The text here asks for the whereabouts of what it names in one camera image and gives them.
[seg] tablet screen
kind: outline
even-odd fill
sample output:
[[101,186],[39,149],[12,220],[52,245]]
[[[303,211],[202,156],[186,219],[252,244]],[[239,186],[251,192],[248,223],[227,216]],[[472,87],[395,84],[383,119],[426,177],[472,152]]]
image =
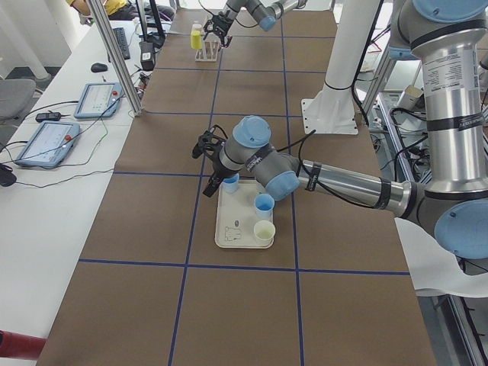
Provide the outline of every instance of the tablet screen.
[[20,160],[23,162],[51,162],[58,153],[58,148],[65,142],[71,129],[68,124],[44,124],[34,141],[25,150]]
[[113,84],[90,85],[78,113],[102,114],[108,107],[113,87]]

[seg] person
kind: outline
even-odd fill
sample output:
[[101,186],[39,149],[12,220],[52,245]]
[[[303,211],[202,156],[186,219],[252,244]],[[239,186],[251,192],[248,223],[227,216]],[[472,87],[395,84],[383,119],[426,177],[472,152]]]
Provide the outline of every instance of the person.
[[[80,14],[89,17],[90,8],[86,0],[66,0],[69,6],[76,9]],[[131,21],[139,17],[137,7],[130,0],[107,0],[104,3],[105,11],[111,21]],[[162,21],[172,21],[175,17],[175,10],[169,6],[157,5],[159,17]],[[152,14],[148,2],[144,2],[146,14]]]

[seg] white pillar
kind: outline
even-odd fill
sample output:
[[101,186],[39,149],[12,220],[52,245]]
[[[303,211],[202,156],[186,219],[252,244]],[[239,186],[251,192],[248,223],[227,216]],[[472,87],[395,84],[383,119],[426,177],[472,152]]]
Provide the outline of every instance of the white pillar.
[[10,19],[10,16],[2,9],[2,6],[0,6],[0,28],[5,32],[36,79],[39,81],[50,80],[51,75],[47,73],[43,64],[37,58],[36,53],[22,36],[15,23]]
[[351,89],[348,87],[354,80],[364,45],[369,41],[369,30],[379,5],[380,0],[345,0],[326,83],[314,99],[302,100],[305,133],[311,130],[316,130],[316,133],[358,133]]

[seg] blue joint cap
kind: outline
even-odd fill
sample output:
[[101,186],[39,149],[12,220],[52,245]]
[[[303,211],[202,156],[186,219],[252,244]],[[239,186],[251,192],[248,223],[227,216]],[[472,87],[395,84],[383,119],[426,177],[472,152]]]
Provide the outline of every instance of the blue joint cap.
[[261,21],[259,22],[259,27],[261,27],[262,30],[267,32],[271,30],[275,24],[276,24],[276,19],[270,15],[267,16],[266,18],[261,19]]
[[455,205],[439,218],[434,234],[442,248],[459,257],[488,258],[488,201]]
[[267,183],[265,188],[275,201],[281,201],[299,186],[300,181],[295,175],[295,172],[289,170],[275,176]]
[[437,23],[457,23],[478,15],[488,0],[413,0],[413,6],[424,18]]
[[400,61],[411,61],[417,59],[414,55],[412,55],[412,50],[410,48],[398,48],[390,46],[388,54],[391,59]]
[[271,139],[271,129],[268,122],[258,116],[244,117],[232,131],[234,139],[251,149],[259,149]]

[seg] black device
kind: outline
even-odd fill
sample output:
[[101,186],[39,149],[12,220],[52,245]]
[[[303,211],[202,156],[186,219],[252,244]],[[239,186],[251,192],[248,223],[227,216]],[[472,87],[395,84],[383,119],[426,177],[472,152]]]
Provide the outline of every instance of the black device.
[[156,52],[154,51],[154,43],[140,42],[140,65],[144,71],[153,71],[156,64]]
[[8,187],[17,181],[17,177],[12,173],[13,169],[5,164],[0,164],[0,185]]
[[104,63],[94,63],[90,68],[91,72],[103,72],[108,70],[108,66]]
[[60,112],[39,113],[36,115],[36,121],[40,123],[44,120],[60,120],[62,116]]
[[119,45],[120,51],[124,59],[130,58],[129,45],[127,44],[127,38],[125,37],[125,30],[122,27],[114,28],[115,39]]
[[[135,2],[136,2],[137,13],[139,14],[139,19],[142,19],[143,17],[139,7],[139,2],[138,1]],[[154,24],[156,25],[156,29],[158,33],[157,34],[148,33],[147,21],[146,18],[144,18],[144,21],[140,22],[141,29],[143,31],[143,41],[153,43],[155,48],[162,48],[162,45],[166,40],[166,35],[165,35],[165,31],[162,29],[161,18],[158,13],[158,7],[156,6],[156,1],[149,0],[149,5],[151,7],[152,16],[154,17]]]

